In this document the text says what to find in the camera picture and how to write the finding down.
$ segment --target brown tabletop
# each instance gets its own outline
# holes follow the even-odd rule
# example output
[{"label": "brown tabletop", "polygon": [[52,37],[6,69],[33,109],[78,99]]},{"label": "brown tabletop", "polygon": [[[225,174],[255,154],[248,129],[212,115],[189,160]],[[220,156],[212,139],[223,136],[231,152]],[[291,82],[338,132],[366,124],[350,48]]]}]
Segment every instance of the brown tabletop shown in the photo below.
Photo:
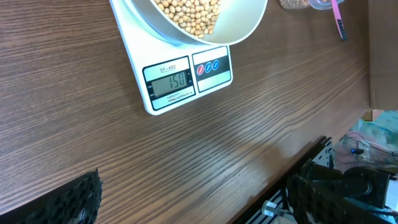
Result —
[{"label": "brown tabletop", "polygon": [[231,46],[233,83],[146,113],[107,0],[0,2],[0,213],[95,168],[97,223],[227,223],[369,108],[367,2],[284,11]]}]

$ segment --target digital kitchen scale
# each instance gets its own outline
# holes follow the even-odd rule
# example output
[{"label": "digital kitchen scale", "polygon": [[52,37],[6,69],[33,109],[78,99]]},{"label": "digital kitchen scale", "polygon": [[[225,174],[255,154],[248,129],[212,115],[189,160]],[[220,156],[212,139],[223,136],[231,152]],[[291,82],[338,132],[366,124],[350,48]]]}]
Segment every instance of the digital kitchen scale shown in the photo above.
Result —
[{"label": "digital kitchen scale", "polygon": [[110,2],[148,113],[162,114],[232,83],[229,46],[171,44],[130,0]]}]

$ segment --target white bowl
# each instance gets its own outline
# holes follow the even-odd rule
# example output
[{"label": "white bowl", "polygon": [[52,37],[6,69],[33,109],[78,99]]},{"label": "white bowl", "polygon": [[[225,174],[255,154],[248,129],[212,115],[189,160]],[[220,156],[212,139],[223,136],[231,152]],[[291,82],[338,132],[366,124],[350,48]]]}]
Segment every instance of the white bowl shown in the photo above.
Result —
[{"label": "white bowl", "polygon": [[267,0],[221,0],[214,34],[199,39],[166,17],[154,0],[126,1],[131,1],[140,16],[169,42],[194,45],[233,45],[244,40],[257,28],[267,6]]}]

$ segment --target wire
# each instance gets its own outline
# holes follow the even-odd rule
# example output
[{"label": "wire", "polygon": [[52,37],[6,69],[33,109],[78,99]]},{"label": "wire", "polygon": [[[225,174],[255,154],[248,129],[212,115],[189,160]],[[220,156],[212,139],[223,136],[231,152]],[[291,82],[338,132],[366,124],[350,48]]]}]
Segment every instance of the wire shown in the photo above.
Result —
[{"label": "wire", "polygon": [[[375,143],[375,142],[372,142],[372,141],[368,141],[368,140],[366,140],[366,139],[363,139],[363,140],[358,139],[358,140],[357,140],[357,139],[354,139],[354,138],[352,138],[352,137],[349,137],[348,134],[346,135],[345,139],[346,139],[346,140],[351,140],[351,141],[353,141],[353,143],[360,144],[361,146],[364,146],[364,147],[369,148],[369,149],[374,149],[374,150],[377,150],[377,151],[379,151],[379,152],[384,152],[384,153],[386,153],[386,154],[391,154],[391,153],[393,153],[393,151],[388,150],[386,147],[384,147],[384,146],[382,146],[382,145],[380,145],[380,144],[378,144],[378,143]],[[377,145],[377,146],[381,147],[382,149],[380,149],[380,148],[378,148],[378,147],[374,147],[372,144]]]},{"label": "wire", "polygon": [[362,138],[363,140],[366,140],[361,134],[359,134],[359,133],[357,133],[357,132],[354,132],[354,131],[352,131],[352,132],[350,132],[350,133],[348,133],[348,134],[345,134],[345,136],[349,136],[349,135],[351,135],[351,134],[357,134],[357,135],[361,136],[361,138]]},{"label": "wire", "polygon": [[363,140],[363,141],[366,141],[367,143],[370,143],[370,144],[375,144],[375,145],[377,145],[377,146],[382,147],[382,149],[384,149],[384,150],[386,150],[386,151],[388,151],[388,152],[392,152],[392,151],[388,150],[388,148],[386,148],[386,147],[384,147],[384,146],[382,146],[382,145],[380,145],[380,144],[378,144],[378,143],[375,143],[375,142],[372,142],[372,141],[368,141],[368,140]]}]

